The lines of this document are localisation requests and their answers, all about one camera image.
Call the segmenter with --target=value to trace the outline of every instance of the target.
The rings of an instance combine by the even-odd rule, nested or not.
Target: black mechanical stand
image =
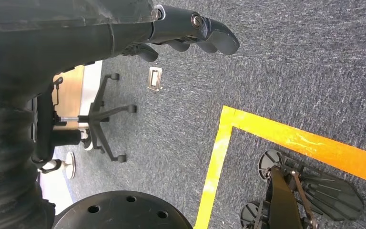
[[[193,229],[168,202],[134,191],[100,193],[55,217],[53,229]]]
[[[137,106],[128,105],[128,106],[117,107],[117,108],[111,109],[109,111],[101,112],[100,108],[103,106],[104,90],[106,89],[107,80],[109,78],[112,80],[118,81],[120,79],[120,75],[118,73],[113,73],[113,74],[104,76],[104,79],[96,94],[96,98],[95,98],[94,102],[91,103],[89,114],[86,116],[84,116],[84,115],[78,116],[78,122],[89,124],[89,130],[91,133],[91,138],[92,138],[92,143],[93,143],[94,149],[100,149],[102,151],[102,153],[107,153],[109,155],[111,161],[118,161],[118,162],[122,163],[122,162],[127,161],[126,155],[113,156],[112,149],[110,148],[109,143],[107,142],[106,136],[103,133],[100,123],[108,122],[110,116],[112,116],[116,113],[119,113],[121,111],[127,111],[129,113],[136,113]]]
[[[247,203],[241,212],[244,229],[317,229],[313,213],[334,221],[356,220],[363,201],[345,181],[324,174],[276,150],[259,160],[259,175],[267,181],[265,199]],[[301,218],[298,205],[306,216]]]

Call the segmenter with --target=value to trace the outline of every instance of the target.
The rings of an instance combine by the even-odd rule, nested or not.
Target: chair leg
[[[111,161],[118,161],[118,158],[116,156],[113,156],[112,149],[109,146],[109,143],[107,142],[106,136],[103,133],[102,127],[100,127],[100,123],[94,123],[92,126],[89,126],[89,128],[92,130],[94,129],[94,133],[96,134],[97,140],[99,140],[102,149],[104,152],[106,152]]]
[[[106,84],[107,84],[107,80],[109,78],[111,78],[111,75],[105,75],[104,76],[103,81],[100,84],[99,90],[97,91],[95,100],[91,104],[91,111],[92,112],[95,112],[95,111],[97,112],[102,107],[104,91],[106,90]]]

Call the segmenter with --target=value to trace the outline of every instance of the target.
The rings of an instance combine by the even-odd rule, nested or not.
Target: robotic hand
[[[218,50],[226,55],[234,54],[239,41],[224,24],[202,17],[192,10],[183,10],[171,6],[157,5],[158,20],[153,22],[153,31],[148,43],[168,44],[173,49],[184,52],[190,44],[196,43],[207,53]],[[137,44],[126,48],[122,55],[139,55],[148,62],[158,58],[158,53],[146,44]]]

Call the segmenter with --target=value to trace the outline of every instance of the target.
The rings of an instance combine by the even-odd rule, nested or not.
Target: yellow floor tape
[[[208,228],[232,127],[247,131],[366,180],[365,150],[224,106],[195,229]]]

